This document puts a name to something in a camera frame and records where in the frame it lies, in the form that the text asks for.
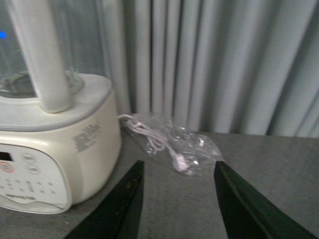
plastic bag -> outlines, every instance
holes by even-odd
[[[198,174],[216,161],[223,160],[209,137],[177,126],[168,116],[135,114],[119,118],[148,156],[154,158],[159,153],[169,153],[175,170],[182,174]]]

curtain fold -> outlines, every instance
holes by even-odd
[[[97,1],[119,112],[319,136],[318,0]]]

white cable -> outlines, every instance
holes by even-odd
[[[173,158],[173,165],[174,168],[178,172],[185,171],[189,165],[186,163],[185,158],[182,154],[176,153],[175,150],[168,144],[167,138],[161,134],[160,132],[156,131],[148,127],[147,125],[143,124],[142,122],[133,122],[131,115],[119,115],[118,119],[127,119],[127,126],[130,130],[135,133],[139,133],[145,135],[150,143],[150,145],[157,151],[163,151],[165,148],[168,149],[171,157]]]

button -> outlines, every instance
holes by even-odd
[[[5,162],[0,162],[0,169],[7,173],[12,173],[14,171],[13,166]]]
[[[24,153],[22,155],[22,159],[26,162],[26,163],[36,163],[35,157],[32,154],[29,153]]]
[[[28,170],[29,173],[32,173],[32,174],[39,174],[40,173],[39,167],[37,167],[33,164],[27,165],[26,169]]]

gray surface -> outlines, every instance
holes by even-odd
[[[283,212],[319,236],[318,139],[209,135],[234,170]],[[139,238],[227,238],[218,208],[213,168],[203,176],[178,174],[172,170],[170,159],[148,158],[125,133],[117,166],[101,192],[58,215],[34,215],[0,208],[0,238],[64,238],[95,209],[136,160],[145,161]]]

